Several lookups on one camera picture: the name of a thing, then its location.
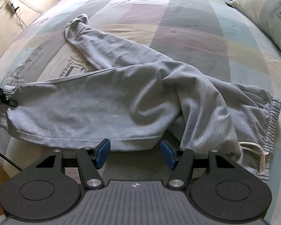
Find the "pastel patchwork bed sheet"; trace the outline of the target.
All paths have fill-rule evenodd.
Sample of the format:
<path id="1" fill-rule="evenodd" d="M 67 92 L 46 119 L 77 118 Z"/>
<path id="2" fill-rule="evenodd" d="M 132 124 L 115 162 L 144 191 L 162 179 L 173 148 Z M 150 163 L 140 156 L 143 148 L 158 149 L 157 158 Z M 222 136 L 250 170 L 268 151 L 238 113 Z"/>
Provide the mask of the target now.
<path id="1" fill-rule="evenodd" d="M 61 0 L 37 18 L 0 58 L 0 86 L 66 79 L 92 71 L 64 37 L 66 23 L 84 13 L 89 26 L 196 67 L 237 85 L 257 86 L 273 99 L 267 121 L 251 122 L 253 135 L 238 124 L 240 141 L 268 152 L 258 177 L 273 201 L 266 215 L 281 224 L 281 52 L 228 0 Z"/>

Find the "white power strip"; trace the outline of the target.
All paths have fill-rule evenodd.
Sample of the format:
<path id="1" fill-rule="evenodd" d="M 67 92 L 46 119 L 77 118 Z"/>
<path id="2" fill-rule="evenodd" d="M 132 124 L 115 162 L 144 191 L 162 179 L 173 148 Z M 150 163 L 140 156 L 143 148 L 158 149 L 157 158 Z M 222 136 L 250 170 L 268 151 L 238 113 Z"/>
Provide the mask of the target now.
<path id="1" fill-rule="evenodd" d="M 12 2 L 8 1 L 7 3 L 8 8 L 11 10 L 12 13 L 16 13 L 17 10 L 20 8 L 19 6 L 15 6 Z"/>

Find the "grey sweatpants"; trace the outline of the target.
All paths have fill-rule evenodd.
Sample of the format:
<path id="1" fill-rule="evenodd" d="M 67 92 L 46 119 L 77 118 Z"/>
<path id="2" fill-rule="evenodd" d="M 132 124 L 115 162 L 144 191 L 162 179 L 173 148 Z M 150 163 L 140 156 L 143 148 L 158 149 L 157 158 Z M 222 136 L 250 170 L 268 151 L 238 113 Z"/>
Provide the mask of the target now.
<path id="1" fill-rule="evenodd" d="M 281 100 L 252 85 L 224 82 L 133 41 L 88 26 L 83 14 L 64 36 L 94 71 L 5 86 L 0 127 L 16 139 L 61 149 L 153 148 L 166 130 L 181 146 L 217 149 L 268 182 Z"/>

